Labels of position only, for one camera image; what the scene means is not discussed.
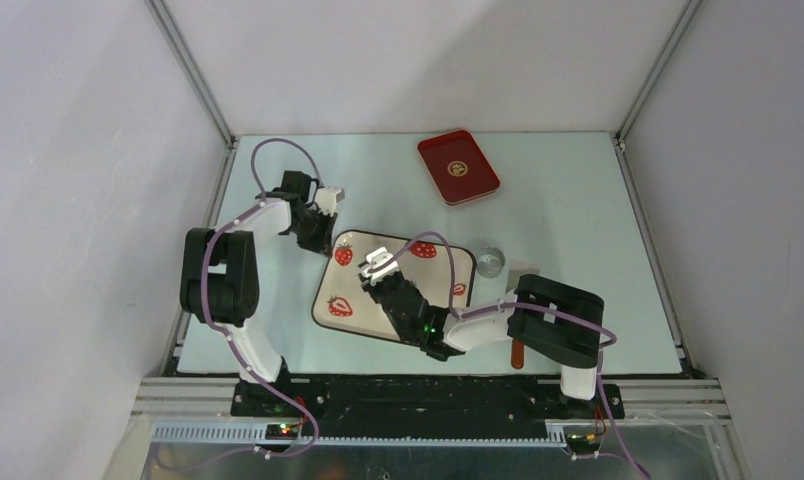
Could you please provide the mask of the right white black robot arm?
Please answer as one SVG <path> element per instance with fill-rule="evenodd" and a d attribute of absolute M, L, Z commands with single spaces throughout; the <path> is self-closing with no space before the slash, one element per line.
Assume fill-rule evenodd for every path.
<path fill-rule="evenodd" d="M 616 342 L 602 326 L 600 296 L 524 274 L 496 302 L 451 311 L 430 304 L 400 272 L 363 273 L 360 279 L 400 340 L 427 356 L 446 361 L 484 345 L 517 341 L 560 366 L 559 402 L 566 414 L 584 418 L 598 407 L 599 352 Z"/>

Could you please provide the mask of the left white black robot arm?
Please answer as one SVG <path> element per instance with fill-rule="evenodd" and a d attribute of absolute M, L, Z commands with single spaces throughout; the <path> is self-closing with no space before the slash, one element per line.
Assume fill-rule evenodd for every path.
<path fill-rule="evenodd" d="M 294 390 L 277 379 L 284 359 L 254 319 L 261 299 L 257 250 L 278 236 L 292 235 L 300 249 L 329 257 L 344 197 L 341 187 L 286 171 L 280 186 L 259 194 L 236 219 L 218 229 L 193 228 L 185 236 L 181 308 L 225 338 L 240 365 L 240 378 L 260 384 L 255 402 L 270 416 L 290 411 Z"/>

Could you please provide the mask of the strawberry print tray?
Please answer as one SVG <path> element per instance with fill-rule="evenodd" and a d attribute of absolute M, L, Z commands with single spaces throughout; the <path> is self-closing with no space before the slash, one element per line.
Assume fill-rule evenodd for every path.
<path fill-rule="evenodd" d="M 395 254 L 406 243 L 401 237 L 361 230 L 340 233 L 312 307 L 314 321 L 325 328 L 399 342 L 380 306 L 362 290 L 358 274 L 367 254 L 380 247 Z M 450 262 L 444 245 L 428 238 L 414 244 L 397 262 L 430 304 L 445 308 L 452 295 L 453 306 L 461 309 L 471 303 L 476 261 L 472 252 L 457 246 L 452 255 Z"/>

